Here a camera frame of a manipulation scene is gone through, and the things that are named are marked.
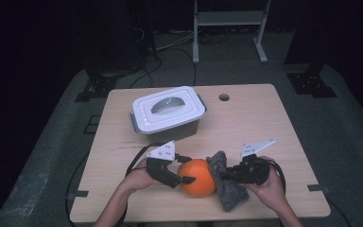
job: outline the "black tripod base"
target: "black tripod base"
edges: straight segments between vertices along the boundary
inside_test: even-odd
[[[294,90],[298,95],[313,97],[337,97],[331,87],[326,86],[318,75],[305,73],[287,74]]]

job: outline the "person's right arm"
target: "person's right arm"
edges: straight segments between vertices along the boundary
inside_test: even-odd
[[[270,167],[268,179],[263,184],[245,183],[243,185],[251,190],[265,206],[273,210],[285,227],[303,226],[288,203],[281,179],[273,166]]]

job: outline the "gray floor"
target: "gray floor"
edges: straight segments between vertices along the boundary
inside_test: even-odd
[[[302,147],[321,185],[342,210],[352,226],[363,226],[363,110],[348,90],[342,76],[329,66],[321,77],[337,97],[313,98],[296,95],[286,74],[302,72],[306,65],[283,65],[292,33],[266,33],[263,40],[269,62],[262,64],[252,43],[253,34],[219,36],[227,41],[200,46],[200,63],[195,65],[196,84],[271,83],[285,105]],[[157,45],[170,44],[181,36],[157,34]],[[191,43],[159,53],[162,64],[150,75],[154,87],[193,85],[195,68]],[[147,59],[147,70],[159,65]],[[126,89],[145,71],[118,80],[116,89]],[[100,115],[105,98],[75,102],[88,76],[75,75],[52,114],[36,144],[11,196],[0,212],[0,226],[71,226],[65,197],[74,193],[94,140],[84,133],[92,115]],[[133,88],[150,87],[148,78],[140,79]],[[342,215],[332,206],[327,218],[302,220],[307,226],[346,226]],[[272,220],[270,226],[278,226]]]

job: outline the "storage box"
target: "storage box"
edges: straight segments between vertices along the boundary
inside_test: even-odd
[[[130,114],[134,130],[150,142],[180,140],[195,134],[205,105],[193,88],[182,86],[137,98]]]

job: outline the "orange ball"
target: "orange ball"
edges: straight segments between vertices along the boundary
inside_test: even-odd
[[[181,189],[193,197],[205,197],[216,190],[215,181],[208,168],[208,163],[202,159],[193,159],[179,166],[180,177],[195,177],[192,183],[181,183]]]

